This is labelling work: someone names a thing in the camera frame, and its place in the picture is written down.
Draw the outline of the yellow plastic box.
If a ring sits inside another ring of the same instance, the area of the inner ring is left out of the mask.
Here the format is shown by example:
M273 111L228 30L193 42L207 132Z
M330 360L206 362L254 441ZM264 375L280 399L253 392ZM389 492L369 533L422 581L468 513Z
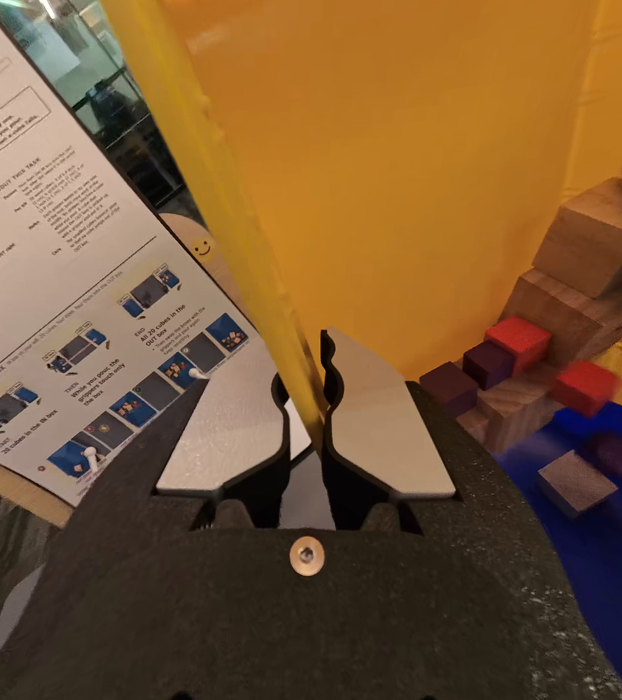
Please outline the yellow plastic box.
M105 1L315 443L319 334L477 344L622 163L622 1Z

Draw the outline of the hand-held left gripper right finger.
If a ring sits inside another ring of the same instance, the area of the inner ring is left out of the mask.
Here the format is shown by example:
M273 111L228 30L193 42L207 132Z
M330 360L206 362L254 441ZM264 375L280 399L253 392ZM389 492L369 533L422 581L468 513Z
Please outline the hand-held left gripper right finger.
M391 504L399 522L413 502L457 494L403 375L337 328L321 331L325 371L321 471L337 530L359 530L376 505Z

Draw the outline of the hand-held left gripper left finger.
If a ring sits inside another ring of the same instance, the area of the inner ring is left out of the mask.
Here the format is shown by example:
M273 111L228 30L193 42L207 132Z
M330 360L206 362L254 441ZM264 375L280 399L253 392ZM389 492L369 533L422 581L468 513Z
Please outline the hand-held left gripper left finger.
M254 525L279 526L290 480L289 394L266 347L245 347L214 372L170 454L158 494L217 506L241 501Z

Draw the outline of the pile of wooden cubes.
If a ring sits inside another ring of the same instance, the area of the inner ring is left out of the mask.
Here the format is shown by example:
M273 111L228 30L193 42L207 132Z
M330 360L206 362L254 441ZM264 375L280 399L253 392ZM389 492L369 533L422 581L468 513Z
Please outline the pile of wooden cubes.
M622 178L560 205L498 322L419 380L493 454L561 408L593 418L622 389L603 356L622 340Z

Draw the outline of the white printed instruction sheet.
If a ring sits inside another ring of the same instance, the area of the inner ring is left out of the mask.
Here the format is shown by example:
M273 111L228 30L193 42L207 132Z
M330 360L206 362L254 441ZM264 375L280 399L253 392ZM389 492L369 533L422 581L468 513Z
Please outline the white printed instruction sheet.
M0 24L0 467L77 506L258 337Z

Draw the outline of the blue plastic box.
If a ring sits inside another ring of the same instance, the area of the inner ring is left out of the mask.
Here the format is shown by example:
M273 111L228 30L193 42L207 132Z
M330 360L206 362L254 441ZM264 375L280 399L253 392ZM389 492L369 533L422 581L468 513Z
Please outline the blue plastic box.
M570 519L550 502L537 472L595 433L622 436L622 406L607 404L592 419L558 411L542 429L495 459L518 486L556 547L579 607L615 670L622 677L622 480L610 500Z

